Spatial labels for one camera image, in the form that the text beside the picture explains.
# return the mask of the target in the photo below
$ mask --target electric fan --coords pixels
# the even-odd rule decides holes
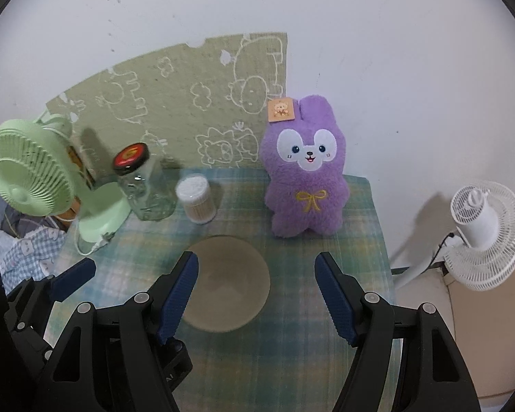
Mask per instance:
[[[130,212],[117,183],[90,190],[67,154],[72,124],[62,115],[0,125],[0,195],[22,213],[61,214],[80,199],[78,230],[97,243],[116,232]]]
[[[445,266],[475,291],[503,283],[515,269],[515,194],[480,181],[462,187],[450,204],[462,240],[447,246]]]

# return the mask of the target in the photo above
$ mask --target blue gripper pad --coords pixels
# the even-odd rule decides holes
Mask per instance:
[[[63,302],[93,276],[95,276],[95,262],[88,257],[83,258],[51,280],[50,300]]]
[[[185,263],[185,267],[181,270],[180,275],[170,290],[170,294],[162,305],[157,338],[163,345],[168,338],[176,334],[177,327],[181,322],[181,316],[183,316],[197,277],[198,258],[196,254],[193,254]]]
[[[345,294],[343,294],[334,273],[320,254],[314,260],[314,277],[319,284],[319,289],[324,302],[326,302],[335,329],[349,344],[353,344],[357,337],[353,309],[349,305]]]

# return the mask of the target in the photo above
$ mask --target round beige plate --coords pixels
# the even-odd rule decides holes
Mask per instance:
[[[210,237],[192,245],[198,278],[183,318],[193,327],[223,333],[238,329],[261,311],[269,295],[267,263],[249,243]]]

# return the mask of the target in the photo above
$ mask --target green fan base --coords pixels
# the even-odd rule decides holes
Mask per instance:
[[[102,236],[115,233],[131,209],[118,183],[107,183],[93,190],[92,201],[98,208],[91,213],[81,203],[78,231],[84,241],[97,243]]]

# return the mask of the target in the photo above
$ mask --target red and black lid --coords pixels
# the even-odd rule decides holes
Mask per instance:
[[[144,142],[126,147],[113,160],[113,170],[119,176],[127,175],[140,168],[150,157],[149,148]]]

